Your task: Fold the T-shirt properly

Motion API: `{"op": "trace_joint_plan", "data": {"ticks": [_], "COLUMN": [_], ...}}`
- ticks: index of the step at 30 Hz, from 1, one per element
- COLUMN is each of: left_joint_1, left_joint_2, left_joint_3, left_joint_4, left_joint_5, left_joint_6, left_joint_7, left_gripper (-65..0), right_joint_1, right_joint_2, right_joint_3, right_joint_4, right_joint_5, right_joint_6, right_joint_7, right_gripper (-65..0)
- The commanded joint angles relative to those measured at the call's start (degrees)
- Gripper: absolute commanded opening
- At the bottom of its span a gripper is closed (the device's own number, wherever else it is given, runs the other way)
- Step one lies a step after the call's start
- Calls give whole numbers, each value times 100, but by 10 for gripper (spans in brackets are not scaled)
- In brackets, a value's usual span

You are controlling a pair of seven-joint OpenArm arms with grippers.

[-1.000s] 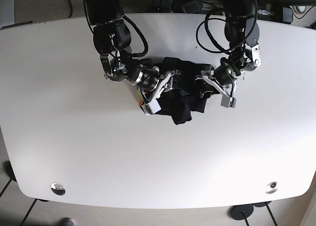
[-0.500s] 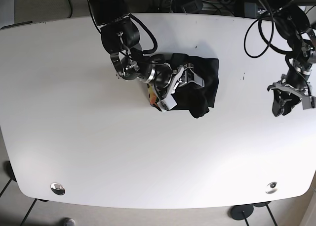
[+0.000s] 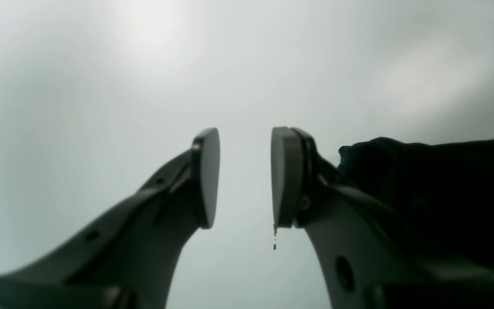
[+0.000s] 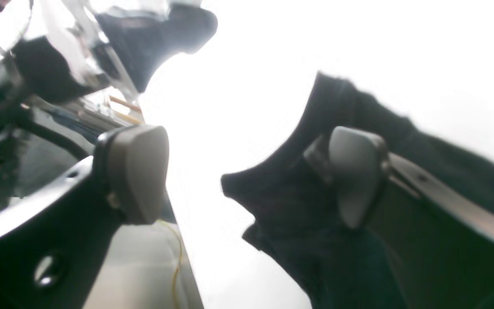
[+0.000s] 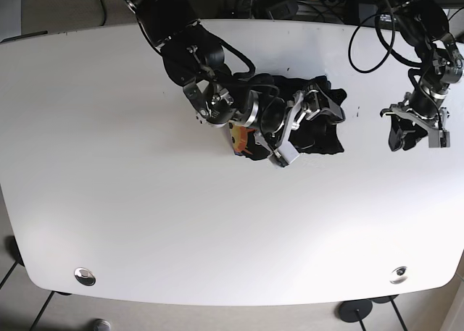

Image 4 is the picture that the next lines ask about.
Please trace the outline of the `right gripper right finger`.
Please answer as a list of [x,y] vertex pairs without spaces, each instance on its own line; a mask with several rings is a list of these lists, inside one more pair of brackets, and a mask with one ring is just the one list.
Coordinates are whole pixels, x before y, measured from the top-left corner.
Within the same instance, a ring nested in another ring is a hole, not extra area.
[[410,309],[494,309],[494,214],[372,133],[336,127],[328,143],[339,215],[370,230]]

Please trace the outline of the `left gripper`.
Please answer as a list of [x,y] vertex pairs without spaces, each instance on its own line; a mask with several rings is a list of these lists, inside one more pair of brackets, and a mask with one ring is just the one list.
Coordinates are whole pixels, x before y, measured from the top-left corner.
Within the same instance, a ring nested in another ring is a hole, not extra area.
[[57,104],[106,88],[136,103],[153,74],[194,54],[217,31],[217,16],[189,3],[165,14],[92,0],[0,0],[0,128],[27,99]]

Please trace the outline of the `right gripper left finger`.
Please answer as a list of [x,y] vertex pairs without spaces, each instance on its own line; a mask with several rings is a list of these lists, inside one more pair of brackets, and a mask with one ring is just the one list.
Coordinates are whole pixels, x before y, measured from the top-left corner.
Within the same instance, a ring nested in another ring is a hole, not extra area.
[[0,211],[0,309],[84,307],[118,229],[159,218],[169,157],[164,127],[122,127]]

